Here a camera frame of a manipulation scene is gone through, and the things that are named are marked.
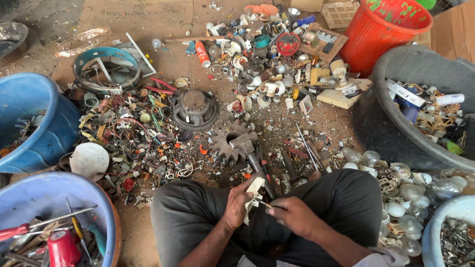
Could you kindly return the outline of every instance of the dark trousers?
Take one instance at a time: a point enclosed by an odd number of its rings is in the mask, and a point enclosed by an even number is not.
[[[152,225],[163,267],[175,267],[211,232],[223,216],[228,190],[206,187],[194,181],[170,182],[155,194]],[[368,173],[344,169],[303,184],[284,197],[295,196],[333,229],[364,247],[375,247],[381,227],[380,188]],[[276,260],[300,267],[339,266],[319,245],[293,234],[253,207],[249,226],[233,234],[218,266],[235,267],[245,254],[256,266],[275,267]],[[269,257],[266,248],[286,244],[285,253]]]

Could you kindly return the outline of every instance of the hammer head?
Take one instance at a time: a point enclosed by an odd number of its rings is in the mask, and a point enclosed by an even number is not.
[[[246,154],[249,154],[254,152],[254,145],[252,143],[257,142],[258,139],[256,132],[245,133],[229,142],[229,145],[233,150],[242,149]]]

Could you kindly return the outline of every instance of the red spray can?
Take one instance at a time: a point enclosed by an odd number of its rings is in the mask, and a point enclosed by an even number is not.
[[[201,65],[203,67],[211,66],[211,61],[209,60],[208,54],[206,53],[205,45],[200,41],[196,41],[195,49],[196,53],[200,57],[199,60],[201,61]]]
[[[81,252],[77,249],[69,231],[55,232],[47,243],[51,267],[74,267],[81,258]]]

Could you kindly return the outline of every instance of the blue plastic tub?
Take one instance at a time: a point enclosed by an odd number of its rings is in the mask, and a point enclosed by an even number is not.
[[[17,119],[46,110],[40,126],[13,152],[0,159],[0,172],[32,173],[55,165],[78,137],[79,110],[39,73],[0,79],[0,149],[19,138]]]
[[[50,219],[68,214],[64,197],[68,197],[73,209],[98,205],[94,210],[85,212],[80,220],[84,218],[89,220],[89,223],[93,222],[106,235],[106,255],[102,267],[114,267],[120,254],[122,239],[119,216],[104,190],[80,175],[70,172],[45,172],[24,178],[0,190],[0,229],[30,222],[35,216]],[[8,249],[12,240],[10,238],[0,242],[0,254]]]
[[[440,227],[445,217],[461,219],[475,226],[475,196],[458,196],[440,205],[422,235],[422,260],[425,267],[445,267],[440,250]]]

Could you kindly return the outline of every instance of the red bucket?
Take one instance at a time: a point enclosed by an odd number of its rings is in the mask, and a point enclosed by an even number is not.
[[[340,50],[351,72],[368,77],[376,60],[391,48],[402,46],[432,27],[430,13],[414,0],[361,0]]]

